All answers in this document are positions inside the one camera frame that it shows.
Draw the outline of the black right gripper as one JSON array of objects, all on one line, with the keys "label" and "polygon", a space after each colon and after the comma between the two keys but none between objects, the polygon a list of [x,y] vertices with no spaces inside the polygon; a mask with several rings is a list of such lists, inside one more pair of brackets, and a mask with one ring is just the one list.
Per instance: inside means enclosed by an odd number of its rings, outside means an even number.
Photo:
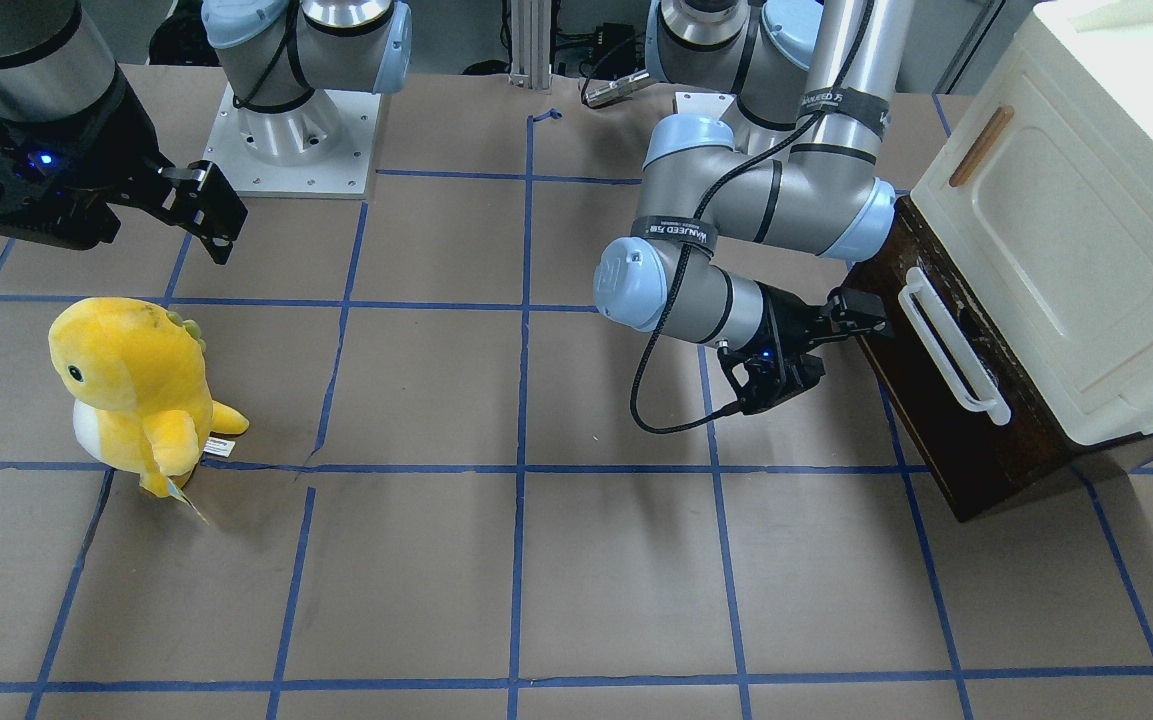
[{"label": "black right gripper", "polygon": [[93,249],[122,227],[110,210],[119,204],[187,228],[212,263],[227,264],[248,215],[242,197],[214,162],[168,165],[122,69],[76,114],[47,122],[0,118],[0,237]]}]

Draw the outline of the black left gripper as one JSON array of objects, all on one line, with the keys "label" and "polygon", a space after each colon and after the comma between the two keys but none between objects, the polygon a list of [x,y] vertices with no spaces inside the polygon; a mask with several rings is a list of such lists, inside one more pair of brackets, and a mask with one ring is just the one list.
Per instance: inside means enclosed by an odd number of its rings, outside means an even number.
[{"label": "black left gripper", "polygon": [[881,297],[856,288],[835,288],[822,307],[805,303],[794,293],[759,283],[762,310],[749,342],[728,343],[718,350],[719,366],[734,400],[724,405],[719,417],[736,413],[764,413],[809,389],[826,374],[824,363],[811,351],[829,340],[876,333],[892,340],[894,328]]}]

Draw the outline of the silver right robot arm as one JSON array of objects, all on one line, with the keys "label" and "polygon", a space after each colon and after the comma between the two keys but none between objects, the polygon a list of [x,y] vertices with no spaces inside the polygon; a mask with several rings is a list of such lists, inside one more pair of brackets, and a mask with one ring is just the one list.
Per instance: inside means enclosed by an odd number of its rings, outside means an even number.
[{"label": "silver right robot arm", "polygon": [[[332,91],[401,91],[402,1],[205,1],[208,45],[256,158],[288,167],[340,137]],[[178,167],[78,1],[0,1],[0,237],[84,252],[116,237],[114,205],[186,228],[227,263],[247,210],[218,164]]]}]

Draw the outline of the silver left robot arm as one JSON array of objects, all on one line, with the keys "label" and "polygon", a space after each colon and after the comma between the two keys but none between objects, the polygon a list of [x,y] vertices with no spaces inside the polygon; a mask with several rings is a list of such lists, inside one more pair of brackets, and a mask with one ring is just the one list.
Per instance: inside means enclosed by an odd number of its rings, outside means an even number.
[{"label": "silver left robot arm", "polygon": [[823,377],[814,350],[888,333],[877,297],[832,290],[822,305],[714,264],[722,238],[859,263],[894,223],[876,160],[914,5],[910,1],[655,1],[653,78],[731,97],[718,117],[655,123],[626,237],[593,277],[596,309],[717,351],[733,400],[755,415]]}]

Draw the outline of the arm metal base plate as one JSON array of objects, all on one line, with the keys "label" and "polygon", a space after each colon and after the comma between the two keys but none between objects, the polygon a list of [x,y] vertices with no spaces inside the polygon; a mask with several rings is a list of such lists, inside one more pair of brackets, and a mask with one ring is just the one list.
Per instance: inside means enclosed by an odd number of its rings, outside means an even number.
[{"label": "arm metal base plate", "polygon": [[204,159],[243,197],[364,200],[389,96],[321,90],[301,108],[236,108],[225,87]]},{"label": "arm metal base plate", "polygon": [[704,115],[722,120],[740,135],[748,128],[748,122],[736,106],[737,97],[732,93],[701,92],[696,90],[675,92],[675,113]]}]

